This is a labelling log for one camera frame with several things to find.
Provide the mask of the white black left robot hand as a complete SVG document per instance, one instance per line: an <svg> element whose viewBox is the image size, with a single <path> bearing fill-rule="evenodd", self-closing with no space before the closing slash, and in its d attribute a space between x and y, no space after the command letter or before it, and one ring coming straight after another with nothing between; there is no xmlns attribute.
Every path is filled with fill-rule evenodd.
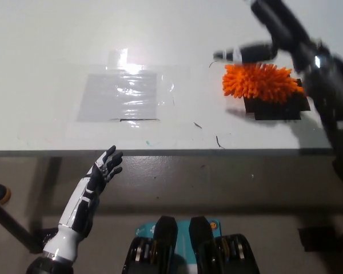
<svg viewBox="0 0 343 274"><path fill-rule="evenodd" d="M86 238L93 225L93 217L99 205L100 194L112 178L122 171L122 152L116 146L106 150L80 179L73 191L59 225L68 227Z"/></svg>

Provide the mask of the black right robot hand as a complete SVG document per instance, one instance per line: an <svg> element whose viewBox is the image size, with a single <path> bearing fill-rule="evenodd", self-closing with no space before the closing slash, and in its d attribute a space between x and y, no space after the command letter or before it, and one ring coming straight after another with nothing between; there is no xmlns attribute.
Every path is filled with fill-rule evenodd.
<svg viewBox="0 0 343 274"><path fill-rule="evenodd" d="M252 13L271 36L270 42L243 45L213 53L214 61L253 64L272 61L278 52L290 54L298 72L327 69L333 64L330 52L311 40L305 28L283 1L249 1Z"/></svg>

